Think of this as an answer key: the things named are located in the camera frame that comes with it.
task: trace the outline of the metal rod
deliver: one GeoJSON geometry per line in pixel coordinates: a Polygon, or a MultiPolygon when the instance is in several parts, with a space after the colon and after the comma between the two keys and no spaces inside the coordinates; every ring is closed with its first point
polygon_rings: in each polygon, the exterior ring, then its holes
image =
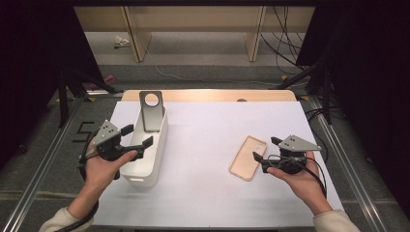
{"type": "MultiPolygon", "coordinates": [[[[314,109],[321,108],[320,102],[315,96],[310,96],[310,98],[310,104],[314,109]]],[[[332,125],[328,125],[326,119],[322,115],[319,115],[318,118],[323,131],[325,132],[329,142],[331,143],[332,148],[335,151],[335,155],[337,157],[341,169],[343,170],[344,176],[349,182],[349,185],[353,190],[353,193],[355,194],[358,203],[363,210],[363,213],[365,214],[365,217],[371,230],[375,232],[388,231],[385,223],[380,217],[380,213],[378,212],[376,205],[373,203],[370,196],[368,195],[364,185],[362,184],[362,181],[356,173],[355,168],[353,167],[352,163],[350,162],[350,159],[348,158],[343,149],[343,146],[338,140],[332,125]]]]}
{"type": "Polygon", "coordinates": [[[19,199],[13,212],[11,213],[9,220],[7,221],[6,226],[3,229],[3,232],[17,231],[20,227],[21,223],[23,222],[28,210],[30,209],[34,201],[34,197],[36,196],[37,191],[39,190],[40,186],[42,185],[45,179],[45,175],[47,174],[49,167],[53,164],[54,158],[56,157],[56,154],[59,151],[66,137],[73,116],[81,106],[82,102],[83,99],[74,100],[72,112],[69,115],[67,123],[64,125],[64,127],[58,129],[53,141],[51,142],[47,152],[43,157],[42,162],[40,163],[39,167],[36,170],[36,173],[31,179],[30,184],[23,192],[21,198],[19,199]]]}

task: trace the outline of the white plastic container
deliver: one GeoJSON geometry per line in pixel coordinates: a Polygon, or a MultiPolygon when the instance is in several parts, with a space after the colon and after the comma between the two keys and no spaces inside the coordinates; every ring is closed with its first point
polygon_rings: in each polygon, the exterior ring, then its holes
{"type": "Polygon", "coordinates": [[[154,137],[154,143],[145,150],[143,159],[137,159],[125,164],[120,168],[120,173],[132,186],[151,187],[157,182],[159,176],[163,147],[168,133],[168,119],[166,108],[162,106],[162,103],[156,105],[156,107],[163,108],[163,118],[161,126],[159,126],[160,131],[145,131],[142,104],[141,101],[141,110],[136,119],[129,146],[141,144],[143,140],[150,136],[154,137]]]}

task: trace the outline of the sleeve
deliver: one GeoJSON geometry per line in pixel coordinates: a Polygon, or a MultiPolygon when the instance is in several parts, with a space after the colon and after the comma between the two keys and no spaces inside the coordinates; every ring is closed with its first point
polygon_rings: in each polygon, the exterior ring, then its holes
{"type": "Polygon", "coordinates": [[[342,210],[329,211],[313,218],[314,228],[317,232],[357,232],[358,227],[342,210]]]}
{"type": "MultiPolygon", "coordinates": [[[[51,232],[56,231],[61,228],[64,228],[68,225],[71,225],[75,222],[78,222],[79,219],[73,217],[68,211],[67,208],[60,209],[50,220],[46,221],[40,228],[40,232],[51,232]]],[[[85,231],[93,223],[93,219],[90,219],[85,224],[81,225],[74,231],[85,231]]]]}

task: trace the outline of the person's right hand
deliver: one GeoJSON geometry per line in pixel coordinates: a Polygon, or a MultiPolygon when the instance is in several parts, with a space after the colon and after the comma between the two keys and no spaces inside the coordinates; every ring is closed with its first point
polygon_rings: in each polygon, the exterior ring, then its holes
{"type": "MultiPolygon", "coordinates": [[[[316,176],[319,176],[317,164],[313,161],[314,153],[307,151],[306,156],[310,158],[307,159],[306,167],[316,174],[316,176]]],[[[332,210],[332,207],[323,195],[319,183],[305,170],[291,175],[280,169],[270,167],[268,168],[268,172],[286,182],[292,188],[293,192],[310,207],[314,215],[332,210]]]]}

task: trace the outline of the forearm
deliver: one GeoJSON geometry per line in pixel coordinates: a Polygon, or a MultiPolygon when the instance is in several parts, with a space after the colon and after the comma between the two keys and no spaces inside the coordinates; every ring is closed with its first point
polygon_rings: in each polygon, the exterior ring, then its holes
{"type": "Polygon", "coordinates": [[[75,218],[85,218],[91,212],[103,191],[103,188],[92,188],[85,185],[67,208],[67,211],[75,218]]]}

